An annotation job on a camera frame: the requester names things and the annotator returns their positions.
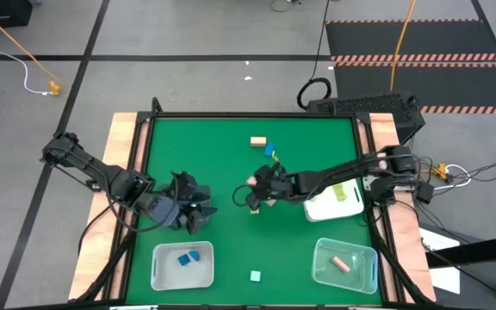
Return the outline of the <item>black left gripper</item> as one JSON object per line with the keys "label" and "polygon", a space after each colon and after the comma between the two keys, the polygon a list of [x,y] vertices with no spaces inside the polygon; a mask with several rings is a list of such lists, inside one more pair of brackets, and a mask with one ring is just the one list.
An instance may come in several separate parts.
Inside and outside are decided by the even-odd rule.
{"label": "black left gripper", "polygon": [[210,189],[207,185],[199,185],[186,171],[171,175],[171,197],[182,214],[189,214],[186,227],[190,235],[196,235],[202,227],[203,216],[217,212],[216,208],[210,207]]}

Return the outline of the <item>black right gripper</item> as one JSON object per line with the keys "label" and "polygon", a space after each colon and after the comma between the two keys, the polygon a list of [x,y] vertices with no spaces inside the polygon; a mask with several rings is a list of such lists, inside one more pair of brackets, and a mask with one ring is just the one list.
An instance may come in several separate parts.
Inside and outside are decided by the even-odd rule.
{"label": "black right gripper", "polygon": [[295,192],[293,174],[288,174],[280,163],[263,165],[258,168],[254,177],[256,184],[252,186],[252,192],[247,196],[250,208],[259,208],[260,200],[284,200],[295,202],[300,200],[300,195]]}

